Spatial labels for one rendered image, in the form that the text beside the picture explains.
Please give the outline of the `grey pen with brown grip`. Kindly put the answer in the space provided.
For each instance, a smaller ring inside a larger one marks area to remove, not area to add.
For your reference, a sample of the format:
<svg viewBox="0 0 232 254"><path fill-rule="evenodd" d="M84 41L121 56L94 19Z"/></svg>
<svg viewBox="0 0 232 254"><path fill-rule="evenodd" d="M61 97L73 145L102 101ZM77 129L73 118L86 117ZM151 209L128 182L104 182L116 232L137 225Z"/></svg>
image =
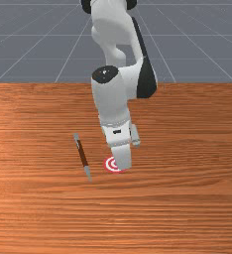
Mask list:
<svg viewBox="0 0 232 254"><path fill-rule="evenodd" d="M79 153L80 160L81 160L81 163L83 165L84 171L85 171L85 173L88 177L88 180L90 182L92 182L90 168L89 168L89 165L88 165L88 162L87 162L87 159L86 159L86 156L85 156L85 153L84 153L84 150L83 150L83 147L82 147L82 144L81 144L78 133L74 133L73 138L74 138L74 142L76 144L76 147L77 147L77 150L78 150L78 153Z"/></svg>

